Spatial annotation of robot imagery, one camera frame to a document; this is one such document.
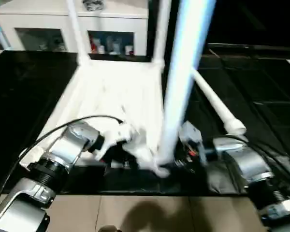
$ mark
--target black table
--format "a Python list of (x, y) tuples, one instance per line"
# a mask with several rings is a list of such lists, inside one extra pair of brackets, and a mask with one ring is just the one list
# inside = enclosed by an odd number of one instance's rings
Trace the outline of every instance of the black table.
[[(97, 57), (123, 60), (124, 58)], [(134, 61), (148, 62), (147, 58)], [(76, 69), (76, 54), (0, 54), (0, 181), (22, 149), (39, 135)], [(290, 64), (285, 60), (207, 56), (200, 73), (230, 110), (259, 138), (290, 153)], [(163, 92), (167, 70), (162, 75)], [(204, 138), (224, 134), (202, 92), (193, 87), (185, 116)], [(18, 167), (7, 191), (26, 171)], [(202, 169), (197, 175), (172, 171), (159, 179), (150, 171), (76, 167), (63, 193), (112, 195), (211, 195)]]

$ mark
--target black cable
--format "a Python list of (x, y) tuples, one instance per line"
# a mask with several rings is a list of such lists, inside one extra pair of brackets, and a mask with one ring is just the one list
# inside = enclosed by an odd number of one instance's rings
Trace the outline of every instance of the black cable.
[(86, 116), (86, 117), (82, 117), (82, 118), (78, 118), (78, 119), (74, 119), (70, 122), (67, 122), (65, 124), (62, 124), (61, 126), (58, 126), (54, 129), (52, 129), (51, 131), (49, 131), (48, 133), (46, 133), (45, 135), (43, 135), (42, 137), (40, 137), (39, 139), (37, 139), (33, 144), (31, 144), (19, 157), (18, 159), (13, 163), (13, 165), (11, 166), (10, 170), (8, 171), (6, 177), (4, 178), (4, 181), (1, 185), (1, 188), (0, 188), (0, 197), (3, 193), (3, 190), (6, 186), (6, 183), (8, 182), (10, 176), (12, 175), (12, 173), (14, 172), (14, 170), (16, 169), (16, 167), (18, 166), (18, 163), (25, 157), (26, 154), (28, 154), (28, 152), (30, 150), (32, 150), (38, 143), (40, 143), (43, 139), (45, 139), (46, 137), (48, 137), (49, 135), (51, 135), (52, 133), (54, 133), (55, 131), (58, 131), (59, 129), (63, 128), (63, 127), (66, 127), (68, 125), (71, 125), (75, 122), (78, 122), (78, 121), (81, 121), (81, 120), (85, 120), (85, 119), (89, 119), (89, 118), (94, 118), (94, 117), (106, 117), (106, 118), (111, 118), (111, 119), (114, 119), (116, 120), (119, 124), (122, 123), (123, 121), (116, 118), (116, 117), (113, 117), (113, 116), (109, 116), (109, 115), (92, 115), (92, 116)]
[(253, 142), (248, 142), (245, 141), (244, 139), (241, 139), (237, 136), (233, 136), (233, 135), (224, 135), (223, 137), (226, 138), (232, 138), (238, 141), (241, 141), (243, 143), (245, 143), (247, 146), (251, 147), (252, 149), (254, 149), (256, 152), (258, 152), (258, 150), (262, 151), (268, 158), (271, 158), (272, 160), (275, 161), (275, 163), (287, 174), (287, 176), (290, 178), (290, 171), (275, 157), (273, 156), (271, 153), (269, 153), (267, 150), (265, 150), (263, 147), (259, 146), (256, 143)]

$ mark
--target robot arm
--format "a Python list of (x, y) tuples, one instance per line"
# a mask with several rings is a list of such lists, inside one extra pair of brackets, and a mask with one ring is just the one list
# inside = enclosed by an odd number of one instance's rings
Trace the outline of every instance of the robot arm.
[(0, 204), (0, 232), (43, 232), (49, 224), (45, 209), (65, 184), (70, 170), (85, 151), (100, 150), (104, 137), (85, 122), (69, 127), (29, 166), (22, 178)]
[(186, 122), (179, 138), (190, 152), (177, 161), (177, 166), (189, 170), (195, 161), (203, 166), (215, 160), (224, 161), (233, 179), (241, 189), (245, 189), (255, 205), (264, 226), (272, 232), (290, 231), (290, 196), (281, 191), (278, 186), (280, 180), (263, 156), (245, 143), (245, 137), (202, 141), (201, 132)]

